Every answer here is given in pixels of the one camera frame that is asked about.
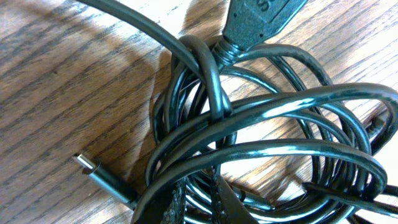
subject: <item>power cord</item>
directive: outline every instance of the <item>power cord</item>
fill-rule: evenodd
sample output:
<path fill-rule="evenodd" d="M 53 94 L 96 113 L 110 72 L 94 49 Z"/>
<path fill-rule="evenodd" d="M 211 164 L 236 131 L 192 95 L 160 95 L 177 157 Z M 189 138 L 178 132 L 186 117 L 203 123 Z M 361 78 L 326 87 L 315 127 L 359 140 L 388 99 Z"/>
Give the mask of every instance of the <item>power cord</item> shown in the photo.
<path fill-rule="evenodd" d="M 192 35 L 177 40 L 114 0 L 79 1 L 130 23 L 172 52 L 172 77 L 151 117 L 157 146 L 145 172 L 145 193 L 139 196 L 84 155 L 73 157 L 84 167 L 83 173 L 134 210 L 131 223 L 368 222 L 355 215 L 359 209 L 398 218 L 397 207 L 374 201 L 380 194 L 398 197 L 398 187 L 387 185 L 386 171 L 373 158 L 397 131 L 398 93 L 378 84 L 334 85 L 308 52 L 262 44 L 279 33 L 306 0 L 231 0 L 223 35 L 206 41 Z M 283 57 L 303 63 L 322 86 L 308 90 Z M 297 92 L 283 93 L 261 75 L 234 66 L 257 58 L 268 59 Z M 243 78 L 270 94 L 231 102 L 220 74 Z M 193 101 L 186 106 L 197 84 Z M 210 111 L 201 113 L 207 99 Z M 369 125 L 362 124 L 342 103 L 360 99 L 380 100 L 387 110 Z M 326 119 L 320 108 L 336 114 L 342 128 Z M 239 129 L 280 116 L 296 119 L 306 139 L 235 143 Z M 322 140 L 315 139 L 310 123 L 318 126 Z M 208 147 L 211 142 L 216 150 Z M 229 185 L 220 174 L 224 162 L 285 155 L 312 156 L 313 174 L 311 182 L 302 184 L 305 194 L 282 205 Z M 320 157 L 325 158 L 323 168 Z M 195 209 L 187 210 L 186 202 Z"/>

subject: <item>wooden table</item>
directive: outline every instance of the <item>wooden table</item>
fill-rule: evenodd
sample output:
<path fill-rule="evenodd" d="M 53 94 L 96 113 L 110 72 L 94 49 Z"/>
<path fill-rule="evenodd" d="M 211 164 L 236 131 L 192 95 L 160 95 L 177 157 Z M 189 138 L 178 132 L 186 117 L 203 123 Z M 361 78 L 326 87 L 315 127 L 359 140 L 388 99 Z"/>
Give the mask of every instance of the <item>wooden table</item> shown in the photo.
<path fill-rule="evenodd" d="M 177 37 L 201 39 L 220 34 L 229 4 L 123 3 Z M 144 190 L 143 172 L 154 148 L 148 117 L 169 81 L 170 52 L 75 1 L 2 0 L 0 16 L 0 223 L 129 223 L 132 212 L 81 175 L 70 157 L 84 151 Z M 397 1 L 309 0 L 267 42 L 309 51 L 334 83 L 382 83 L 398 90 L 397 20 Z M 309 88 L 319 86 L 303 65 L 289 62 Z M 293 91 L 268 61 L 243 66 Z M 265 93 L 242 80 L 222 79 L 232 100 Z M 361 120 L 381 108 L 375 101 L 346 105 Z M 240 131 L 238 141 L 302 137 L 294 121 L 278 118 Z M 397 138 L 376 156 L 395 185 Z M 307 157 L 275 157 L 225 164 L 223 172 L 230 182 L 275 201 L 301 194 L 311 167 Z M 398 204 L 395 198 L 381 200 Z M 372 213 L 364 217 L 396 222 Z"/>

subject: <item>ribbed strain relief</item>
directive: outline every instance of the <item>ribbed strain relief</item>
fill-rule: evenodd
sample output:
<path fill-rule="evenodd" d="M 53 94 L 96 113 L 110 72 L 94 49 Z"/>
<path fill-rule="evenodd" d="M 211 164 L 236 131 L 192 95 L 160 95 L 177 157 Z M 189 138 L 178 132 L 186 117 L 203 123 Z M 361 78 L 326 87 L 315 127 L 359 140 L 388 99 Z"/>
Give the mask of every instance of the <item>ribbed strain relief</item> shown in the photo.
<path fill-rule="evenodd" d="M 239 55 L 243 53 L 242 50 L 239 50 L 238 46 L 230 44 L 225 38 L 222 38 L 222 40 L 213 47 L 212 52 L 220 70 L 235 64 Z"/>

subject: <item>metal connector tip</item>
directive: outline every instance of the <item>metal connector tip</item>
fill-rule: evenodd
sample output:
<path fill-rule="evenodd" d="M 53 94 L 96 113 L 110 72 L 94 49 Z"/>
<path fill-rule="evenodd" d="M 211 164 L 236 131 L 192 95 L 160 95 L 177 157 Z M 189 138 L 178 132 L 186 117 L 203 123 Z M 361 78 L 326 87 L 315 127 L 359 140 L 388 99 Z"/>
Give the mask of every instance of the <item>metal connector tip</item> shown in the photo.
<path fill-rule="evenodd" d="M 96 164 L 93 161 L 89 160 L 87 157 L 85 157 L 85 155 L 83 154 L 76 153 L 72 156 L 72 159 L 78 162 L 84 168 L 91 170 L 96 168 Z"/>

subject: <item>black cable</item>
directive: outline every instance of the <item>black cable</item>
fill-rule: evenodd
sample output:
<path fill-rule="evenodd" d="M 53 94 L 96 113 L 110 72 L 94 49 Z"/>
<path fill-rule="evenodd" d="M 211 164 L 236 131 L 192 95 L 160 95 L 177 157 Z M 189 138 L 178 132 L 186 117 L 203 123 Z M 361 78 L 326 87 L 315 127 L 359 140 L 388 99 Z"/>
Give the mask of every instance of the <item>black cable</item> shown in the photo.
<path fill-rule="evenodd" d="M 355 215 L 359 209 L 398 216 L 397 207 L 374 201 L 380 194 L 398 197 L 398 191 L 387 185 L 385 170 L 372 157 L 397 131 L 398 93 L 370 83 L 333 85 L 308 52 L 290 45 L 260 44 L 278 33 L 305 1 L 273 3 L 268 11 L 267 1 L 231 0 L 224 35 L 206 41 L 190 35 L 177 40 L 142 14 L 113 0 L 80 1 L 130 23 L 172 52 L 171 81 L 157 99 L 151 117 L 157 147 L 145 172 L 147 190 L 140 199 L 122 198 L 129 206 L 137 203 L 132 223 L 181 223 L 184 219 L 187 223 L 335 223 L 345 218 L 350 223 L 366 222 Z M 260 7 L 258 12 L 253 4 Z M 296 93 L 282 93 L 261 75 L 234 66 L 262 57 L 279 69 Z M 304 64 L 322 86 L 308 90 L 283 57 Z M 230 102 L 220 75 L 243 78 L 270 94 Z M 197 84 L 193 102 L 186 106 Z M 202 114 L 207 99 L 210 111 Z M 380 100 L 387 112 L 367 127 L 342 103 L 360 99 Z M 342 128 L 326 119 L 320 108 L 336 114 Z M 307 139 L 235 144 L 239 129 L 280 116 L 296 119 Z M 315 139 L 310 123 L 318 126 L 322 140 Z M 216 150 L 208 147 L 211 142 L 216 142 Z M 282 205 L 274 206 L 228 186 L 220 176 L 224 162 L 285 155 L 312 156 L 313 174 L 311 183 L 303 184 L 306 193 Z M 325 158 L 322 169 L 320 157 Z M 118 197 L 112 183 L 106 188 Z M 185 211 L 185 201 L 196 209 Z"/>

